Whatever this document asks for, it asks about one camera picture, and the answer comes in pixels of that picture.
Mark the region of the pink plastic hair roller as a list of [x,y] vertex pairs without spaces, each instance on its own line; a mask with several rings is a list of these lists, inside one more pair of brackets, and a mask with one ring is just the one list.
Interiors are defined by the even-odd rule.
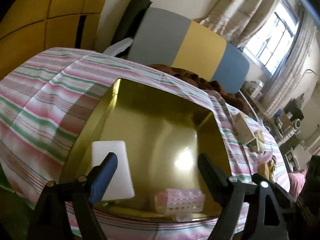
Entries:
[[190,222],[202,212],[205,198],[199,189],[165,189],[155,195],[155,208],[177,222]]

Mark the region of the white cardboard box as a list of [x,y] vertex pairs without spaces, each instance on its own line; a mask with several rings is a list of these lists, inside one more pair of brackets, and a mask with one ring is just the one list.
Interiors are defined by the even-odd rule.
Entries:
[[243,113],[238,113],[235,116],[234,127],[238,136],[238,140],[242,144],[247,145],[251,143],[254,139],[256,139],[255,134],[251,131]]

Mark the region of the black rolled mat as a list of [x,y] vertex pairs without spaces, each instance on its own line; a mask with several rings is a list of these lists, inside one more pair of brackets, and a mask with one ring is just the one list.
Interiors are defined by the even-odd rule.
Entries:
[[114,45],[125,38],[134,38],[151,4],[151,0],[131,0],[121,17],[110,45]]

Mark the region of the pink pillow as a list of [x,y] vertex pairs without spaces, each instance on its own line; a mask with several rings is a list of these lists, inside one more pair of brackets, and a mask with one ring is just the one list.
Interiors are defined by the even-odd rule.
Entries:
[[290,181],[289,194],[291,194],[291,196],[295,199],[298,198],[299,194],[303,189],[303,186],[305,184],[306,173],[306,169],[288,173]]

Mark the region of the window with metal bars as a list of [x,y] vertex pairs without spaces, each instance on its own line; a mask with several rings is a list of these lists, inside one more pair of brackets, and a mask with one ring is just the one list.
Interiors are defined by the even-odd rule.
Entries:
[[292,7],[288,0],[281,1],[263,27],[244,47],[246,55],[272,76],[291,48],[298,30],[299,5]]

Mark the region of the yellow wooden wardrobe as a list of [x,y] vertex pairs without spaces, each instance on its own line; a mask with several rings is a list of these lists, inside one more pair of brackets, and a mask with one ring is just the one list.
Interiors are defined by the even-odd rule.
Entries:
[[54,47],[93,49],[106,0],[16,0],[1,20],[1,78]]

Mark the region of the gold metal tray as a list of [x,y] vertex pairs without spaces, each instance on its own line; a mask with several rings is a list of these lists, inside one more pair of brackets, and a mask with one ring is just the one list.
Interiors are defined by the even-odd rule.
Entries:
[[196,220],[221,213],[197,167],[206,153],[231,174],[226,148],[210,109],[159,88],[117,79],[101,98],[74,143],[62,169],[61,183],[88,174],[98,162],[91,155],[94,141],[123,141],[135,196],[109,200],[97,210],[134,220],[171,222],[156,211],[155,196],[166,189],[198,189],[205,194]]

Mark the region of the beige patterned curtain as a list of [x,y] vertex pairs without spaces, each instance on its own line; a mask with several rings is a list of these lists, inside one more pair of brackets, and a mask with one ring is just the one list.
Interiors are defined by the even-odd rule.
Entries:
[[304,62],[316,38],[316,26],[306,12],[299,26],[295,42],[272,78],[262,89],[260,103],[267,117],[272,117],[287,101],[303,75]]
[[200,24],[235,47],[244,47],[282,0],[220,0]]

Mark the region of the striped pink green bedsheet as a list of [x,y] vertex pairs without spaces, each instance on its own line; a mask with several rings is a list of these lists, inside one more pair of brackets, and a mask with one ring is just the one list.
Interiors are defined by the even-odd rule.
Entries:
[[1,81],[1,165],[18,196],[35,204],[62,168],[87,119],[116,79],[159,88],[209,109],[217,122],[231,174],[251,183],[258,155],[237,141],[238,109],[216,92],[205,92],[142,64],[89,50],[51,48]]

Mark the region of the white foam block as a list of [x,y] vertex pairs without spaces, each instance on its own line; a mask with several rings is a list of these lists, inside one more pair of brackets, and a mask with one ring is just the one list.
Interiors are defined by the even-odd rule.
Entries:
[[124,141],[95,141],[91,155],[93,168],[89,174],[93,182],[89,201],[92,204],[135,196]]

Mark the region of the dark brown blanket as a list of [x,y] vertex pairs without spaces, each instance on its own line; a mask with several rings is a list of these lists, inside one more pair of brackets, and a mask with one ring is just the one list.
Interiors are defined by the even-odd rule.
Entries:
[[236,107],[241,110],[243,113],[247,114],[249,117],[253,118],[254,115],[244,98],[240,95],[239,92],[236,94],[227,93],[226,90],[220,85],[218,81],[207,81],[197,74],[190,72],[182,68],[174,68],[164,64],[150,64],[149,67],[159,70],[161,72],[167,73],[171,76],[174,76],[180,80],[183,80],[201,90],[213,90],[218,92],[226,103]]

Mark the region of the white small fan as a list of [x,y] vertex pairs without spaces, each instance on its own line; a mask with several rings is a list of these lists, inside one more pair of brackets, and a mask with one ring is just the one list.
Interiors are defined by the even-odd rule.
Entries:
[[301,120],[300,119],[296,119],[296,120],[293,121],[292,124],[293,124],[293,128],[294,129],[299,129],[300,126],[301,126]]

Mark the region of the beige patterned left curtain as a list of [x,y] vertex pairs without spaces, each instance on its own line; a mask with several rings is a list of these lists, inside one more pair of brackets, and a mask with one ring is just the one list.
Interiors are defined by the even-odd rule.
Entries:
[[235,47],[244,47],[282,0],[220,0],[200,24]]

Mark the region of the grey yellow blue headboard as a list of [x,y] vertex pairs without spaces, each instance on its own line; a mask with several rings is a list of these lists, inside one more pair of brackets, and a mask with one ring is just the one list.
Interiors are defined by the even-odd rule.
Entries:
[[231,94],[240,90],[249,70],[248,59],[223,37],[159,8],[146,11],[127,59],[188,70],[207,81],[218,81]]

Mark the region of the beige patterned right curtain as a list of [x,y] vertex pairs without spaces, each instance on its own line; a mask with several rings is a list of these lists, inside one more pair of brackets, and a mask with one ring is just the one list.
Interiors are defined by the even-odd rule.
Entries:
[[267,117],[272,117],[287,101],[303,75],[304,62],[316,38],[316,26],[306,12],[299,26],[295,42],[272,78],[262,89],[260,103]]

